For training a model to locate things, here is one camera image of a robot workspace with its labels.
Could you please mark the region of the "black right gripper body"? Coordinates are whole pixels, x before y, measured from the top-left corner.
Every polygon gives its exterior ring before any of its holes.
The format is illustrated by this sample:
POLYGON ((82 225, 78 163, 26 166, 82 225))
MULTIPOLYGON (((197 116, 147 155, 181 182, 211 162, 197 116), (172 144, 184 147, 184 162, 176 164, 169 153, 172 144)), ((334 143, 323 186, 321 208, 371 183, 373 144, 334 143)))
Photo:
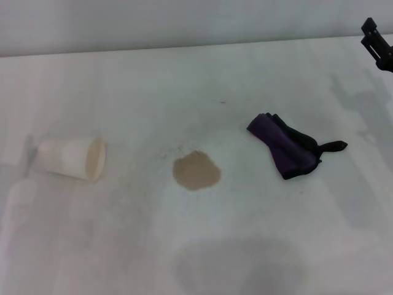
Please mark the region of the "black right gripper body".
POLYGON ((392 72, 392 46, 381 47, 375 50, 379 56, 376 61, 377 68, 382 71, 392 72))

